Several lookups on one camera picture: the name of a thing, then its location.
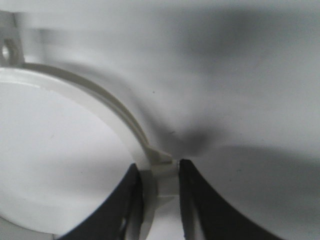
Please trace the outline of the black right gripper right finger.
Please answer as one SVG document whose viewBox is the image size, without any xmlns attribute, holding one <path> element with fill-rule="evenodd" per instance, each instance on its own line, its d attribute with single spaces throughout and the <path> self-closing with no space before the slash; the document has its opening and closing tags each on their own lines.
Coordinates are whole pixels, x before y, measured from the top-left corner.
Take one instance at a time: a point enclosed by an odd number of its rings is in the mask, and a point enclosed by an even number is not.
<svg viewBox="0 0 320 240">
<path fill-rule="evenodd" d="M 179 204 L 186 240 L 279 240 L 254 223 L 205 180 L 193 162 L 179 161 Z"/>
</svg>

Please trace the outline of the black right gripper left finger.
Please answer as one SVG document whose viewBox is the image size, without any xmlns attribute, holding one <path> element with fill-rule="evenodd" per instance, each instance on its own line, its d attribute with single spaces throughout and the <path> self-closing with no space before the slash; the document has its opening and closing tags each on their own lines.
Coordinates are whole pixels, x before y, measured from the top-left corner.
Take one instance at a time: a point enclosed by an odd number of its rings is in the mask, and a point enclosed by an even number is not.
<svg viewBox="0 0 320 240">
<path fill-rule="evenodd" d="M 110 196 L 60 240 L 138 240 L 144 215 L 140 172 L 131 164 Z"/>
</svg>

